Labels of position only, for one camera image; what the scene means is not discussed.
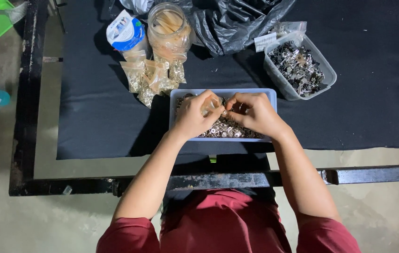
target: sleeve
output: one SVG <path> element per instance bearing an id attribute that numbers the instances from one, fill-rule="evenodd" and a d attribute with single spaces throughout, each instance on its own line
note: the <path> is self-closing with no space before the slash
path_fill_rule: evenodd
<path id="1" fill-rule="evenodd" d="M 159 253 L 159 241 L 147 218 L 120 218 L 106 229 L 96 253 Z"/>
<path id="2" fill-rule="evenodd" d="M 346 227 L 335 220 L 318 218 L 304 224 L 298 235 L 297 253 L 360 253 Z"/>

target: jar lid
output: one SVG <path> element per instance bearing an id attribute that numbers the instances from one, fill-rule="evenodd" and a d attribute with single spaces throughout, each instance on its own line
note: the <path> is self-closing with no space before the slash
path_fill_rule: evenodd
<path id="1" fill-rule="evenodd" d="M 145 38 L 145 29 L 138 19 L 123 10 L 107 27 L 106 37 L 115 49 L 127 51 Z"/>

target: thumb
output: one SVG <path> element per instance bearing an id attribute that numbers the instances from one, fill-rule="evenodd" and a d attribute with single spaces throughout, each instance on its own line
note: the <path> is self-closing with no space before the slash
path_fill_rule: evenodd
<path id="1" fill-rule="evenodd" d="M 204 120 L 208 125 L 212 125 L 217 119 L 221 116 L 225 107 L 220 105 L 217 109 L 215 109 L 211 114 L 209 114 Z"/>
<path id="2" fill-rule="evenodd" d="M 230 111 L 228 111 L 227 114 L 226 114 L 226 118 L 228 118 L 228 119 L 230 119 L 230 120 L 232 120 L 234 122 L 237 122 L 237 123 L 239 123 L 241 125 L 243 125 L 243 119 L 245 117 L 246 117 L 245 115 L 242 115 L 242 114 L 239 114 L 239 113 L 236 113 L 236 112 L 230 112 Z"/>

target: person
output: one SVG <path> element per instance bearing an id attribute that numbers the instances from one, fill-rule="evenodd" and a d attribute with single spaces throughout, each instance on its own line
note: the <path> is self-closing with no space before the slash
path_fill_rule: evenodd
<path id="1" fill-rule="evenodd" d="M 206 90 L 182 103 L 174 126 L 123 193 L 96 252 L 292 252 L 276 203 L 258 200 L 253 189 L 193 191 L 189 203 L 165 215 L 158 241 L 150 219 L 159 209 L 178 152 L 225 109 L 224 117 L 271 138 L 285 195 L 298 222 L 297 252 L 360 252 L 321 176 L 267 96 L 236 93 L 225 107 L 203 117 L 200 107 L 211 95 Z"/>

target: table frame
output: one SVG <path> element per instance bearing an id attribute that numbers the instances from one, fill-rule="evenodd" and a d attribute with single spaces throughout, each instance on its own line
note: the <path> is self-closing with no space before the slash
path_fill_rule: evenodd
<path id="1" fill-rule="evenodd" d="M 25 17 L 21 73 L 9 181 L 10 196 L 113 193 L 121 196 L 132 176 L 34 179 L 39 96 L 44 62 L 62 59 L 43 56 L 48 2 L 30 0 Z M 326 184 L 399 181 L 399 165 L 317 169 Z M 167 190 L 200 190 L 282 186 L 278 171 L 203 173 L 170 176 Z"/>

